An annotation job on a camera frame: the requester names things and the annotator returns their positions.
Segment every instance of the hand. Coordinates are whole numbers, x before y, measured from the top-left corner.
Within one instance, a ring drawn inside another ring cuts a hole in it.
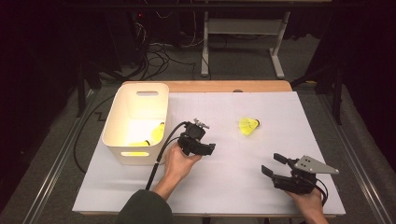
[[[181,147],[174,143],[165,155],[163,178],[153,191],[167,200],[177,184],[189,174],[192,166],[201,158],[199,155],[187,156]]]
[[[321,204],[321,193],[318,189],[312,190],[310,194],[295,194],[285,191],[293,200],[308,224],[327,224],[323,215]]]

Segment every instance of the wooden tabletop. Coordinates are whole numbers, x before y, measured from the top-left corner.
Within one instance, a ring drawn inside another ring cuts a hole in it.
[[[169,87],[170,92],[272,92],[292,91],[289,82],[285,80],[210,80],[210,81],[145,81],[161,82]]]

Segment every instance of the dark background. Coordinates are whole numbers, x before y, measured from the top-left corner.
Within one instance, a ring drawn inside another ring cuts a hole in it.
[[[339,59],[344,82],[358,111],[396,170],[396,16],[389,6],[391,1],[368,3],[369,7],[334,13],[291,13],[285,38],[311,34],[321,39],[307,72]],[[125,41],[136,38],[128,29],[127,15],[61,17],[55,4],[44,0],[0,3],[0,210],[18,186],[52,121],[67,104],[81,72],[81,59],[95,61],[110,70],[139,62],[136,49],[140,46]],[[202,15],[197,13],[198,21],[202,21]],[[174,45],[180,39],[179,31],[193,33],[190,13],[174,13],[161,24],[150,21],[150,14],[145,16],[152,35]],[[332,73],[324,73],[318,82],[332,83]]]

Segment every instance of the white surface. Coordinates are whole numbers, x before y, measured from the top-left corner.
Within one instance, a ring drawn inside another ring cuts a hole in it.
[[[242,117],[258,119],[261,125],[244,136],[238,129]],[[202,142],[217,144],[212,156],[197,162],[169,198],[174,214],[296,215],[291,198],[262,174],[262,164],[277,175],[290,176],[290,168],[275,161],[274,153],[324,161],[296,92],[170,93],[168,118],[167,127],[198,118],[210,126]],[[119,212],[132,194],[145,188],[151,169],[121,165],[100,139],[73,211]],[[152,186],[162,175],[160,166]],[[329,190],[325,214],[343,215],[331,176],[317,178]]]

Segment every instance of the gray carpet floor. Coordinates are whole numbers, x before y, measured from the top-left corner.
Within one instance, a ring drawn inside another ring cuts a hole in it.
[[[253,40],[250,36],[230,38],[225,44],[222,37],[211,36],[209,53],[210,78],[213,80],[272,80],[276,79],[274,68],[267,49],[272,47],[275,39],[272,36]],[[285,72],[286,80],[293,81],[301,77],[318,45],[318,40],[307,36],[297,41],[285,40],[279,52],[279,59]],[[201,48],[175,49],[166,46],[166,53],[173,60],[160,75],[150,80],[192,80],[209,79],[200,76]],[[161,46],[150,47],[152,51],[162,49]],[[150,61],[161,64],[160,58]],[[154,74],[157,67],[151,66],[149,72]],[[131,70],[124,68],[124,73]],[[99,91],[92,91],[88,96],[91,104],[82,132],[76,142],[76,155],[83,169],[87,169],[96,147],[99,135],[103,130],[105,118],[113,95],[120,83],[107,80]],[[316,95],[315,84],[302,84],[295,88],[298,92],[305,114],[317,138],[318,145],[325,161],[338,168],[340,175],[332,178],[336,184],[346,215],[330,218],[330,223],[392,223],[396,216],[396,175],[375,145],[374,139],[367,132],[364,122],[357,113],[347,88],[343,88],[341,119],[343,124],[335,124],[330,113],[332,95]],[[6,209],[0,215],[0,223],[23,223],[29,215],[31,222],[26,223],[112,223],[115,216],[83,216],[72,212],[72,206],[78,195],[78,189],[84,174],[78,169],[73,158],[76,123],[85,120],[77,119],[77,93],[74,91],[69,98],[67,107],[52,123],[49,135],[36,153],[26,175],[16,189]],[[64,163],[58,168],[52,184],[47,188],[48,197],[42,202],[35,202],[37,193],[55,161],[64,157]],[[32,204],[40,204],[30,211]],[[198,217],[176,217],[175,223],[201,223]],[[259,218],[246,217],[214,217],[212,223],[263,223]],[[288,218],[271,219],[272,223],[290,223]],[[294,218],[292,223],[299,223]]]

